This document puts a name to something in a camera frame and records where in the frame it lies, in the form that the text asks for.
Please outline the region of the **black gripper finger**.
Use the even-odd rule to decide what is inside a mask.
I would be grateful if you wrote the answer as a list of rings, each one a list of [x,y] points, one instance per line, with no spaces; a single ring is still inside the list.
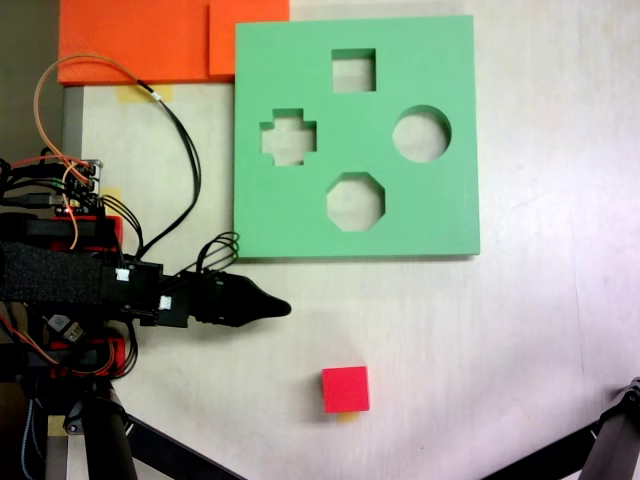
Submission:
[[[245,276],[226,274],[222,288],[228,310],[291,310],[291,305],[264,290]]]
[[[291,305],[275,300],[257,303],[229,305],[219,313],[219,324],[240,328],[257,320],[285,317],[291,313]]]

